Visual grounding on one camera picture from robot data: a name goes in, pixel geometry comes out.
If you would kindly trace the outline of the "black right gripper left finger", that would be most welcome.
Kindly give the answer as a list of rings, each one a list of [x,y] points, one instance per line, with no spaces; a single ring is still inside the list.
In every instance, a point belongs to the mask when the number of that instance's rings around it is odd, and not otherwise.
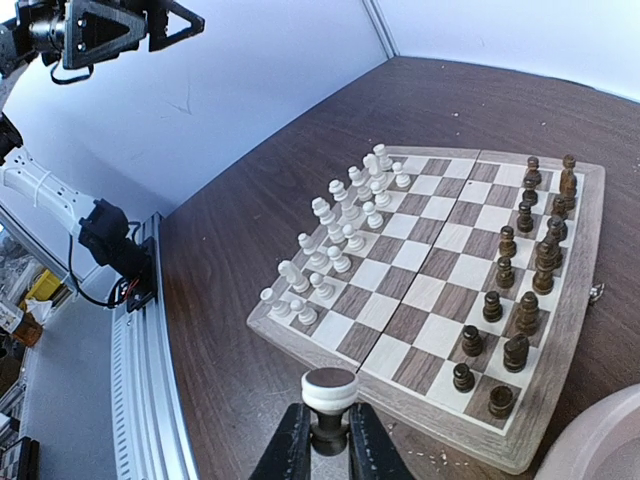
[[[252,478],[309,479],[310,448],[311,410],[304,403],[293,403],[285,411]]]

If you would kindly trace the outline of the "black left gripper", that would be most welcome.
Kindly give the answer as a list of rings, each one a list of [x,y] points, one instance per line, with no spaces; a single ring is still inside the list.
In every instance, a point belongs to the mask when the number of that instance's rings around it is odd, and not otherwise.
[[[1,68],[43,57],[47,65],[84,68],[135,51],[145,37],[174,45],[204,32],[205,20],[177,1],[4,1]],[[162,20],[162,27],[156,24]]]

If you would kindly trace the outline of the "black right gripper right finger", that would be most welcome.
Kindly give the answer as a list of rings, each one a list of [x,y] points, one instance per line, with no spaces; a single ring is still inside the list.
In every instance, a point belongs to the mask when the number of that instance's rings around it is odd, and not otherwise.
[[[370,404],[349,409],[349,427],[350,479],[414,478]]]

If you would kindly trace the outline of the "white chess pawn dropped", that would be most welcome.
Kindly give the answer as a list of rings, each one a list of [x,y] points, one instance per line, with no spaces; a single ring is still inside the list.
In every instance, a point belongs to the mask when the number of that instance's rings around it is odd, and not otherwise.
[[[347,446],[349,426],[343,415],[356,402],[358,378],[348,370],[323,367],[301,378],[302,400],[316,414],[311,443],[322,456],[332,457]]]

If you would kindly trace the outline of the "white chess piece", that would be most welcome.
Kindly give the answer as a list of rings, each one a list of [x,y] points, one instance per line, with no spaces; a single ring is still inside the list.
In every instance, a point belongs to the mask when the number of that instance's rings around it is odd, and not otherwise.
[[[351,184],[356,191],[357,198],[361,202],[369,201],[372,197],[372,193],[367,185],[367,178],[363,172],[356,166],[350,166],[348,169],[348,175],[351,180]]]
[[[260,300],[267,306],[268,318],[284,323],[291,320],[290,303],[282,300],[272,288],[263,289],[260,292]]]
[[[313,241],[307,233],[300,233],[297,237],[300,248],[308,257],[311,267],[315,269],[323,269],[329,264],[329,258],[325,252]]]

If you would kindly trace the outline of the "white chess pawn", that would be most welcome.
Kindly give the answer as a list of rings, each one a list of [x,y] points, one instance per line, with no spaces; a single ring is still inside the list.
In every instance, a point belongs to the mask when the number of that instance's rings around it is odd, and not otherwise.
[[[335,287],[331,283],[328,283],[323,275],[317,272],[312,273],[310,276],[310,282],[314,288],[311,295],[311,299],[313,301],[324,306],[333,302]]]
[[[384,187],[383,183],[379,181],[372,181],[370,184],[370,188],[372,194],[374,195],[375,205],[378,208],[385,208],[391,203],[392,197]]]
[[[351,268],[350,258],[338,246],[332,245],[329,247],[327,255],[337,273],[345,273]]]
[[[373,202],[365,202],[362,209],[366,216],[366,223],[370,229],[379,229],[384,224],[384,217],[377,210],[376,205]]]

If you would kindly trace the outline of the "white chess pawn final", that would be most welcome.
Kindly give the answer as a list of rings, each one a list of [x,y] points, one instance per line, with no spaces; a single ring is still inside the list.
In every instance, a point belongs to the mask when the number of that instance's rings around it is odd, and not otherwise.
[[[404,171],[404,166],[401,162],[394,162],[392,164],[392,171],[394,173],[394,180],[399,189],[406,189],[411,185],[411,177]]]

